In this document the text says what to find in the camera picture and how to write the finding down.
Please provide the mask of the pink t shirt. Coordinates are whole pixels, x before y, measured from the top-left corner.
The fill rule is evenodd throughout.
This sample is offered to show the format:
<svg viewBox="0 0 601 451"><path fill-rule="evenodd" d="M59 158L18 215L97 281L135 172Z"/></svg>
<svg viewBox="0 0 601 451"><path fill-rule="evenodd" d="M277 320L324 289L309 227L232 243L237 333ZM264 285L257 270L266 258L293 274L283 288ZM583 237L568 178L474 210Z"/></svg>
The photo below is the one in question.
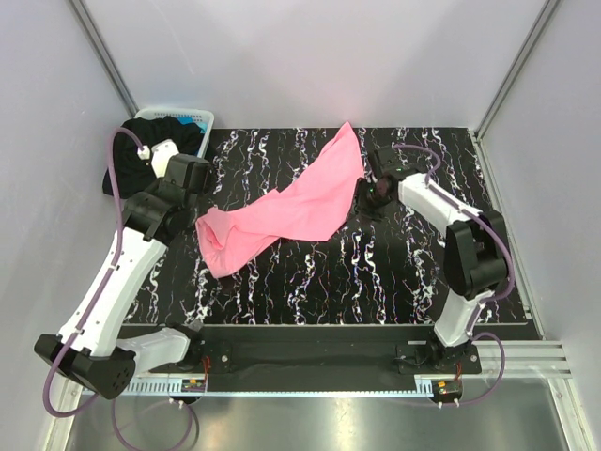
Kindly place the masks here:
<svg viewBox="0 0 601 451"><path fill-rule="evenodd" d="M358 137L345 123L284 190L273 189L237 210L212 207L196 220L209 272L215 278L229 276L280 238L327 241L346 221L363 177Z"/></svg>

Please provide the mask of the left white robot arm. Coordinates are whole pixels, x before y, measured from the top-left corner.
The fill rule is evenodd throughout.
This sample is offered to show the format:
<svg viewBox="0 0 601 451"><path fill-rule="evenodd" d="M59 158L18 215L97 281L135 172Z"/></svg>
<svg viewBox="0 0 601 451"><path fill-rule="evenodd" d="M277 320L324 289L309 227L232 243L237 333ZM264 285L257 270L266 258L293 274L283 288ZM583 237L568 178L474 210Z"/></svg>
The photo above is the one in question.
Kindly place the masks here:
<svg viewBox="0 0 601 451"><path fill-rule="evenodd" d="M191 372L203 359L199 322L119 336L150 270L190 225L193 203L210 174L208 161L180 152L171 139L137 154L156 180L125 202L110 251L73 315L57 334L41 335L34 346L56 373L105 399L118 397L139 374L169 364Z"/></svg>

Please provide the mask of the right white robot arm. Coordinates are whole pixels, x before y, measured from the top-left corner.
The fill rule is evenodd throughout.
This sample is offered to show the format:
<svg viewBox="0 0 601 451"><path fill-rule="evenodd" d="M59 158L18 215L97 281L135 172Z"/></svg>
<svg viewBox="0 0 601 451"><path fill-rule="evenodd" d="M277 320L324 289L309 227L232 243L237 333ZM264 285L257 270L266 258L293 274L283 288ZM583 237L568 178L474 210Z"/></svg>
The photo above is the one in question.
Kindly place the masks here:
<svg viewBox="0 0 601 451"><path fill-rule="evenodd" d="M451 373L470 358L473 329L487 303L515 286L506 224L495 211L469 206L442 189L433 172L404 165L401 146L369 152L371 175L359 179L353 213L371 220L396 202L421 214L444 239L443 274L449 292L433 331L422 345L402 345L394 358L402 374Z"/></svg>

